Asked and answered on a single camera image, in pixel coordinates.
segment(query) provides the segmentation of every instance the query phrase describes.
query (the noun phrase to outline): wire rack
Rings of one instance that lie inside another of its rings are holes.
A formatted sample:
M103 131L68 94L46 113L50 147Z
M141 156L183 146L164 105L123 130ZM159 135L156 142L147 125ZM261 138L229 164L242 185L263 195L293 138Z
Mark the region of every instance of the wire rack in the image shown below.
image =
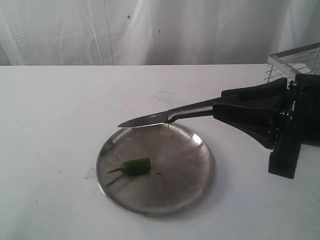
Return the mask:
M279 78L295 81L296 74L320 75L320 42L272 54L268 62L268 83Z

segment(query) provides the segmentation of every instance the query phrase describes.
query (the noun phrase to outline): pepper stem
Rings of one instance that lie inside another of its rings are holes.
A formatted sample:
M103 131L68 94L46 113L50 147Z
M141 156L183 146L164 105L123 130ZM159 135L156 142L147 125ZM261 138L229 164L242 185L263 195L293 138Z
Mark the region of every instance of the pepper stem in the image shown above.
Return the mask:
M121 167L109 171L108 174L111 174L111 173L114 173L114 172L118 172L118 171L121 171Z

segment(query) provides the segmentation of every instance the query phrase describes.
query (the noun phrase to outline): knife blade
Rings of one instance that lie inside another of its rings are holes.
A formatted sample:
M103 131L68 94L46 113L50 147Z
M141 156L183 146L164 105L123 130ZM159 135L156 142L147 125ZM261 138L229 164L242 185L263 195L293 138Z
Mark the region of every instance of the knife blade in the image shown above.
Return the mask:
M151 115L141 116L129 121L123 122L120 128L139 128L158 124L170 124L178 119L196 118L213 115L213 105L219 101L218 98L197 102L194 104L181 106L162 111Z

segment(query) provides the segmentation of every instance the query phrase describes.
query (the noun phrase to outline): table surface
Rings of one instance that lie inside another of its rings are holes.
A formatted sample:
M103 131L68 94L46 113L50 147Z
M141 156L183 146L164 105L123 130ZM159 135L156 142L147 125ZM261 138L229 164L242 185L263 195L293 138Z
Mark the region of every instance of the table surface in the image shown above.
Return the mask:
M320 238L320 148L303 145L294 179L270 151L212 117L177 122L215 157L207 195L184 212L141 217L114 206L95 166L117 125L264 83L264 64L0 67L1 239Z

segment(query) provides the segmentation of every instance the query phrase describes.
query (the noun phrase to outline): stainless steel plate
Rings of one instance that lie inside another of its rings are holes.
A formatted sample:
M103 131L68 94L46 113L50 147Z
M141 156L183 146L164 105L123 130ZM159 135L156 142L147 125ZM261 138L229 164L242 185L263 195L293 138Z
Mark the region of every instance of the stainless steel plate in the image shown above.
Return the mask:
M125 161L147 157L149 173L108 174ZM102 147L96 171L102 192L116 206L158 217L180 212L204 194L212 180L213 158L202 139L182 125L123 128Z

